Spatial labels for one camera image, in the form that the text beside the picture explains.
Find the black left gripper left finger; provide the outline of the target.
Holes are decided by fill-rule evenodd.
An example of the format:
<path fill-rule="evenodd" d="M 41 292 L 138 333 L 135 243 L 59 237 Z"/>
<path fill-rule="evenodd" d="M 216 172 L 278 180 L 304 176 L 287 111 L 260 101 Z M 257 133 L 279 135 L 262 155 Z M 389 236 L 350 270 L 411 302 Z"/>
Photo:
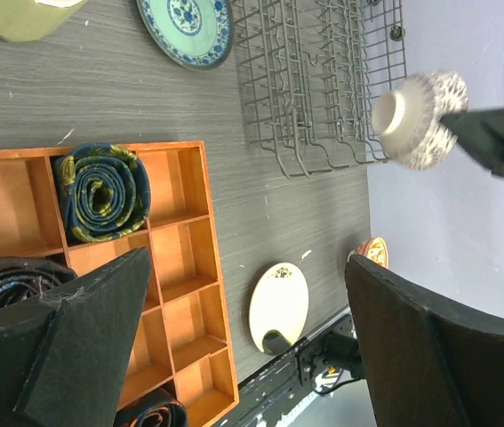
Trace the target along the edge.
<path fill-rule="evenodd" d="M 150 276 L 133 249 L 0 309 L 0 426 L 111 425 Z"/>

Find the white purple patterned bowl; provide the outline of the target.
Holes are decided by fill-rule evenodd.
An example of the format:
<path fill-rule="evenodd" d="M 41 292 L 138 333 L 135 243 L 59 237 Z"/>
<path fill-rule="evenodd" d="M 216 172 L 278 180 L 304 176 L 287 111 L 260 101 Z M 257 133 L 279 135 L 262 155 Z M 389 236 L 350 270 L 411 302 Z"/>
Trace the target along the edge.
<path fill-rule="evenodd" d="M 417 73 L 378 98 L 372 129 L 389 159 L 423 171 L 443 161 L 457 140 L 440 118 L 467 109 L 468 90 L 458 72 Z"/>

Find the red orange patterned bowl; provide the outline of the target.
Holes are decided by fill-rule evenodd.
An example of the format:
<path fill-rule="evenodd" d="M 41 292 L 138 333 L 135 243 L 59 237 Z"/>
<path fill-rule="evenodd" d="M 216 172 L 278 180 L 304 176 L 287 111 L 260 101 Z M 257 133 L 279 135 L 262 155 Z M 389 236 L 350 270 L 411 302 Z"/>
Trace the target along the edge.
<path fill-rule="evenodd" d="M 368 238 L 362 242 L 356 249 L 352 250 L 347 257 L 347 261 L 354 255 L 362 255 L 373 262 L 376 262 L 383 268 L 388 268 L 389 255 L 386 241 L 381 237 Z"/>

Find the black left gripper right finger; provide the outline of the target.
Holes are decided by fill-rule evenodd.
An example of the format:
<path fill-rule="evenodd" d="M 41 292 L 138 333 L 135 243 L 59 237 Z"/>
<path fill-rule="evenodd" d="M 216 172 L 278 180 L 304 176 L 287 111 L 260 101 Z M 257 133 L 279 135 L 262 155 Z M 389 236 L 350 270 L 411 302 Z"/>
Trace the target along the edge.
<path fill-rule="evenodd" d="M 362 255 L 345 282 L 379 426 L 504 426 L 504 318 Z"/>

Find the blue green patterned plate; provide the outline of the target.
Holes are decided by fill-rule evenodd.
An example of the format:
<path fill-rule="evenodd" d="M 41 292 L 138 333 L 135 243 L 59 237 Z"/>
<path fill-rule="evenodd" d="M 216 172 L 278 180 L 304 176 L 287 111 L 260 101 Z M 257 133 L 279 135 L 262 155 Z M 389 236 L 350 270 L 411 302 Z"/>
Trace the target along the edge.
<path fill-rule="evenodd" d="M 214 69 L 229 57 L 235 35 L 230 2 L 143 0 L 136 5 L 151 38 L 182 67 Z"/>

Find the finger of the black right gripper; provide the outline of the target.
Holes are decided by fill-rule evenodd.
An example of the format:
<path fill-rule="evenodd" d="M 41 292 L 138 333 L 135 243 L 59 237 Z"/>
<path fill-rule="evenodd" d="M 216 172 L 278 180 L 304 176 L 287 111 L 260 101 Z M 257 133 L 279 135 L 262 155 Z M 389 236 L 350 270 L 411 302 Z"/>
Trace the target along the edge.
<path fill-rule="evenodd" d="M 473 160 L 504 179 L 504 107 L 447 113 L 439 123 Z"/>

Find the yellow green ceramic mug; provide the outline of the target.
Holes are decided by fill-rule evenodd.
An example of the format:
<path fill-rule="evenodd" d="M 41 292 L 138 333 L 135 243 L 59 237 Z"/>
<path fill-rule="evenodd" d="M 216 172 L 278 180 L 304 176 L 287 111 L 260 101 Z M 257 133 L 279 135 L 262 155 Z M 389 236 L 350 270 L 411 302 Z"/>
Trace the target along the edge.
<path fill-rule="evenodd" d="M 0 0 L 0 38 L 23 43 L 50 35 L 85 1 Z"/>

